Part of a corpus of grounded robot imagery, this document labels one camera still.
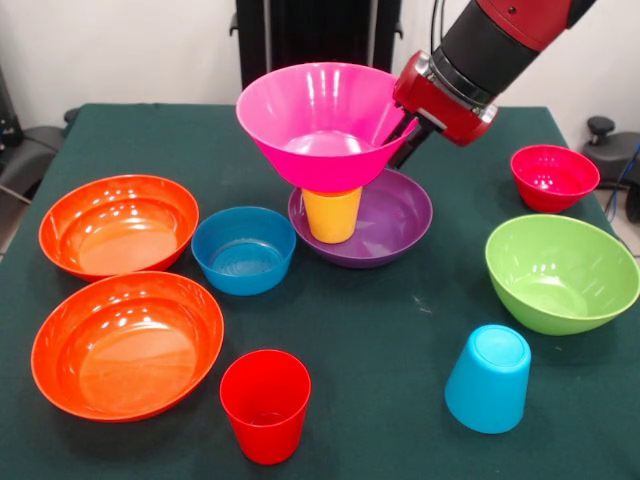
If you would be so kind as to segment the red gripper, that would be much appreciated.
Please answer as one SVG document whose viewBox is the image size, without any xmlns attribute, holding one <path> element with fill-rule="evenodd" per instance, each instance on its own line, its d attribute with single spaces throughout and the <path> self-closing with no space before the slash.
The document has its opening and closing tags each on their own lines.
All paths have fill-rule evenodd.
<svg viewBox="0 0 640 480">
<path fill-rule="evenodd" d="M 478 104 L 451 86 L 436 60 L 422 50 L 410 58 L 396 80 L 393 100 L 402 107 L 402 117 L 380 146 L 403 143 L 387 163 L 395 169 L 435 130 L 454 144 L 466 146 L 487 132 L 498 112 L 494 104 Z M 421 121 L 415 128 L 416 117 Z"/>
</svg>

